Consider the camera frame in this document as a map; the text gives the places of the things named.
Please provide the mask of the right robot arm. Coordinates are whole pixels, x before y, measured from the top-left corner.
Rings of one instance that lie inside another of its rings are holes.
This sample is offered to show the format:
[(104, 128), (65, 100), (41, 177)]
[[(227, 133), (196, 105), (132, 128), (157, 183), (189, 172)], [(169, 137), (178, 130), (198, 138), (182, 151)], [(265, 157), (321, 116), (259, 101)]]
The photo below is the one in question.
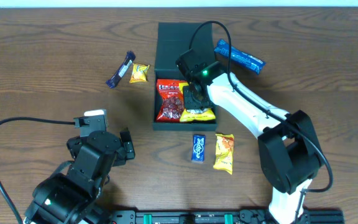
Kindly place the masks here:
[(273, 187), (268, 213), (277, 223), (298, 223), (312, 180), (328, 164), (310, 117), (266, 102), (219, 62), (177, 62), (177, 67), (190, 85), (186, 105), (220, 106), (257, 138), (262, 172)]

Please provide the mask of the red candy bag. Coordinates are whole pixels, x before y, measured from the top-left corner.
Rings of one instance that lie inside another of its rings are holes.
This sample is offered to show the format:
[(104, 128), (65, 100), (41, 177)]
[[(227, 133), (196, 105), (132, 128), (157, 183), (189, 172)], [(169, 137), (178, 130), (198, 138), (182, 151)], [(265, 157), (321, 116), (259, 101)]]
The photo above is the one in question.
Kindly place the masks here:
[(187, 85), (184, 80), (158, 79), (156, 87), (162, 105), (156, 121), (178, 123), (185, 109), (183, 99), (183, 87)]

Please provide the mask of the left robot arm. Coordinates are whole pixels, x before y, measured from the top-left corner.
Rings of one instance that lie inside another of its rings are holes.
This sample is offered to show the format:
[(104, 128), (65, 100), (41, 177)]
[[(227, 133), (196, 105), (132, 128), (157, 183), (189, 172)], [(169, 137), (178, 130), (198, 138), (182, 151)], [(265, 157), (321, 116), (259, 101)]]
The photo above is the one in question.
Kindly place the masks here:
[(119, 136), (96, 130), (67, 141), (72, 160), (62, 163), (33, 191), (24, 223), (112, 223), (113, 215), (96, 204), (112, 167), (135, 157), (128, 129)]

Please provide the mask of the large yellow snack bag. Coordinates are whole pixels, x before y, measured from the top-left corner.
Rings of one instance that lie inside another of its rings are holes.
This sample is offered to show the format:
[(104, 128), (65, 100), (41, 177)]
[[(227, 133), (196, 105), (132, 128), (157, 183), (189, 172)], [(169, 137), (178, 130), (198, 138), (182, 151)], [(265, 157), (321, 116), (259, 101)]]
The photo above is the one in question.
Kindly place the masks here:
[(211, 108), (205, 109), (186, 109), (184, 105), (184, 90), (185, 86), (189, 86), (187, 82), (180, 82), (179, 83), (179, 90), (181, 93), (181, 104), (180, 104), (180, 122), (187, 123), (192, 121), (211, 121), (216, 119), (216, 116)]

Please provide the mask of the dark green box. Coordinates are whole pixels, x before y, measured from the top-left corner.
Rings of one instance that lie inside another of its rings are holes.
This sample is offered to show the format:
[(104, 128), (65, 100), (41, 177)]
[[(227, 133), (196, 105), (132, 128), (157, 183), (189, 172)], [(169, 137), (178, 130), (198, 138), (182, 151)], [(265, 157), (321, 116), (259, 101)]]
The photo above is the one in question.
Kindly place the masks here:
[[(198, 23), (184, 22), (160, 22), (158, 24), (157, 53), (154, 68), (156, 80), (184, 79), (175, 61), (189, 49), (190, 39), (198, 26)], [(208, 64), (216, 60), (212, 33), (212, 25), (207, 24), (197, 32), (192, 43), (196, 53)], [(193, 121), (191, 123), (157, 121), (162, 102), (158, 88), (155, 88), (154, 122), (152, 125), (155, 131), (215, 131), (218, 126), (216, 120)]]

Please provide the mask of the blue snack bar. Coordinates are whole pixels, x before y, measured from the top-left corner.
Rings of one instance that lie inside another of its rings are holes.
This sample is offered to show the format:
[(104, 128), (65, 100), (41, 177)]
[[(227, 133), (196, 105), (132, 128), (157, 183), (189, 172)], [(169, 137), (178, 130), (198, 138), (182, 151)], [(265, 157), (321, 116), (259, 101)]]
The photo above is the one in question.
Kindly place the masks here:
[[(228, 58), (229, 56), (229, 43), (223, 39), (219, 39), (217, 45), (214, 48), (214, 52), (221, 56)], [(265, 62), (251, 54), (242, 52), (235, 47), (231, 47), (231, 61), (241, 65), (242, 67), (248, 68), (252, 72), (259, 74)]]

